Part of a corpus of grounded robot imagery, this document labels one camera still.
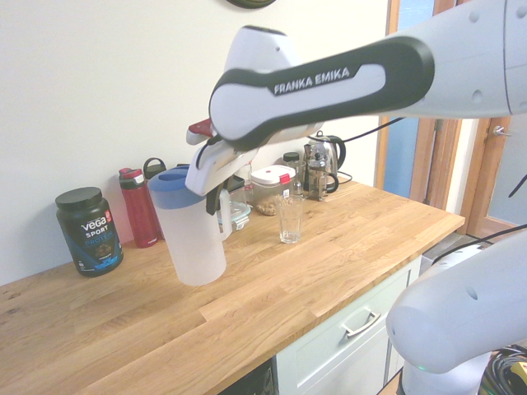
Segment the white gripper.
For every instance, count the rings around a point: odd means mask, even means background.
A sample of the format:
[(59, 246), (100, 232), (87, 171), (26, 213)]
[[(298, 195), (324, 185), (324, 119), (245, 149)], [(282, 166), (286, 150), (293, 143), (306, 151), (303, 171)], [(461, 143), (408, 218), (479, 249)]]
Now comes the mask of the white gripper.
[(227, 142), (220, 140), (206, 144), (196, 152), (185, 180), (185, 186), (199, 196), (206, 194), (206, 211), (213, 216), (221, 208), (222, 184), (244, 165), (251, 162), (259, 149), (237, 151)]

